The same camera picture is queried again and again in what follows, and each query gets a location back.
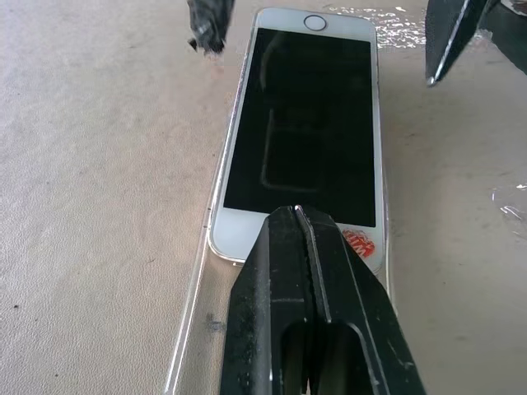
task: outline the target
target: phone screen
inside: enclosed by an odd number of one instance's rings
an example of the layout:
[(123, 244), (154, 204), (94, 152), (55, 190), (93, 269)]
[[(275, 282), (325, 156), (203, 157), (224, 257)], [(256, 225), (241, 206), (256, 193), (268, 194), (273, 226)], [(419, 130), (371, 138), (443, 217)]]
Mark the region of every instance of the phone screen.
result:
[(375, 226), (371, 45), (258, 29), (224, 207)]

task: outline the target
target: phone bezel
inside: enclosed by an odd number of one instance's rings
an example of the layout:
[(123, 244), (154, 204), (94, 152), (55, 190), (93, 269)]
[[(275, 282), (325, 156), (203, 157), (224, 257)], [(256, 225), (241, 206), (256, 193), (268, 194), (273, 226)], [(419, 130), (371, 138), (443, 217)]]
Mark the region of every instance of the phone bezel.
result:
[[(327, 21), (326, 27), (323, 30), (318, 31), (308, 29), (304, 25), (304, 20), (311, 15), (322, 16)], [(268, 215), (265, 213), (236, 210), (223, 206), (258, 28), (292, 31), (311, 35), (325, 35), (328, 37), (339, 37), (350, 40), (364, 40), (371, 43), (371, 89), (373, 99), (375, 166), (375, 227), (353, 224), (338, 225), (342, 230), (364, 232), (366, 237), (375, 244), (375, 252), (366, 258), (365, 262), (374, 272), (376, 272), (382, 265), (385, 256), (385, 200), (381, 156), (376, 35), (375, 27), (372, 23), (351, 16), (299, 11), (286, 8), (264, 8), (256, 15), (253, 29), (251, 31), (249, 47), (242, 67), (234, 111), (231, 117), (224, 155), (222, 157), (217, 178), (217, 187), (212, 201), (212, 222), (208, 235), (209, 245), (212, 251), (222, 258), (238, 263), (244, 262), (258, 237), (258, 233), (265, 218)]]

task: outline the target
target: beige surface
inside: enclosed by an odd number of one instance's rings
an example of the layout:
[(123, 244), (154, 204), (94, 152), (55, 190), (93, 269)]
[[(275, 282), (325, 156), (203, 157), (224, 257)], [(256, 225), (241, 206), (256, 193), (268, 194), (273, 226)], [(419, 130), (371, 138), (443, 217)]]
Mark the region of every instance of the beige surface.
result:
[[(186, 44), (180, 0), (2, 3), (3, 393), (162, 391), (241, 54), (271, 3), (237, 4), (216, 63)], [(423, 68), (422, 48), (380, 55), (401, 324), (430, 394), (523, 393), (527, 247), (490, 193), (527, 175), (527, 77), (493, 47), (434, 90)]]

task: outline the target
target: smartphone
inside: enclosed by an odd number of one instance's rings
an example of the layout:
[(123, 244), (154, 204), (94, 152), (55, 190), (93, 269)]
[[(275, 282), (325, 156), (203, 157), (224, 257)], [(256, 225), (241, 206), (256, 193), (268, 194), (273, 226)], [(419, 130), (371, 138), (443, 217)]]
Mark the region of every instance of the smartphone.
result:
[(265, 217), (333, 217), (376, 272), (385, 256), (375, 27), (265, 8), (254, 20), (212, 207), (209, 244), (243, 262)]

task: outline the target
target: clamp jaw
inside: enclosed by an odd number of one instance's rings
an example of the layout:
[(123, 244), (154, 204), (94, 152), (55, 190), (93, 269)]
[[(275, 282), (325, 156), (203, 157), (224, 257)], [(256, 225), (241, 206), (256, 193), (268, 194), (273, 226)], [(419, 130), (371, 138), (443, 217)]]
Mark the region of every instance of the clamp jaw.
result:
[(326, 214), (271, 214), (231, 290), (221, 395), (424, 394), (383, 286)]
[(499, 0), (429, 0), (425, 20), (427, 84), (445, 77), (478, 28), (490, 30), (492, 41), (520, 70), (527, 72), (527, 18)]

